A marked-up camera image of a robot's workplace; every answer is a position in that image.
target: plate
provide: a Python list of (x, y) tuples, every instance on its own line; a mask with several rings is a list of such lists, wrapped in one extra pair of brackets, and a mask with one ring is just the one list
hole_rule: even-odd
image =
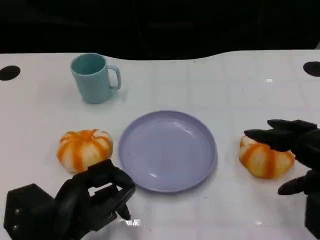
[(202, 182), (215, 169), (216, 142), (198, 119), (157, 111), (132, 122), (121, 136), (122, 169), (144, 189), (176, 193)]

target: light blue mug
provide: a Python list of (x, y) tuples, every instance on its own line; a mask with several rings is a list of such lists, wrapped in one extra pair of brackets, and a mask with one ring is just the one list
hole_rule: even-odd
[[(70, 67), (83, 100), (89, 104), (103, 103), (112, 97), (114, 90), (121, 88), (119, 68), (108, 66), (106, 59), (100, 54), (80, 55), (72, 61)], [(108, 69), (115, 71), (117, 86), (111, 86)]]

